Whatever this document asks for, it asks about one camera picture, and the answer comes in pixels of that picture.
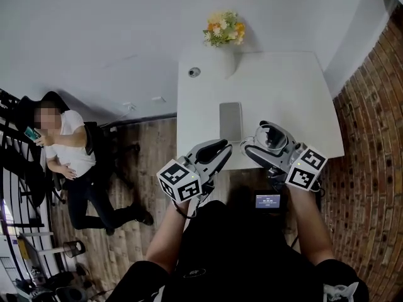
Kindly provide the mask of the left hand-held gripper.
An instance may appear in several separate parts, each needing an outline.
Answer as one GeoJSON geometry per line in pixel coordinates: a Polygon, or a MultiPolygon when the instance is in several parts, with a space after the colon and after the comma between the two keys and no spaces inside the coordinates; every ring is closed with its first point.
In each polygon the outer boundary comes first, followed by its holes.
{"type": "Polygon", "coordinates": [[[170,160],[157,173],[162,191],[175,203],[204,200],[213,190],[212,176],[222,170],[231,155],[232,145],[226,139],[199,143],[187,156],[170,160]]]}

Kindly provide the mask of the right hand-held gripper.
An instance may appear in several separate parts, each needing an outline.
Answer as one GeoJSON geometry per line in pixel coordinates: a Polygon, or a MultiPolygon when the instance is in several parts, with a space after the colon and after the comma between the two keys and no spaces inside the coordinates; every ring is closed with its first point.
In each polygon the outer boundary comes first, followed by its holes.
{"type": "Polygon", "coordinates": [[[320,191],[319,174],[327,163],[327,157],[311,146],[296,143],[294,137],[282,127],[269,122],[260,121],[258,143],[243,143],[241,150],[257,165],[265,169],[276,168],[285,172],[271,174],[273,185],[286,184],[304,191],[320,191]],[[285,161],[284,152],[289,153],[285,161]]]}

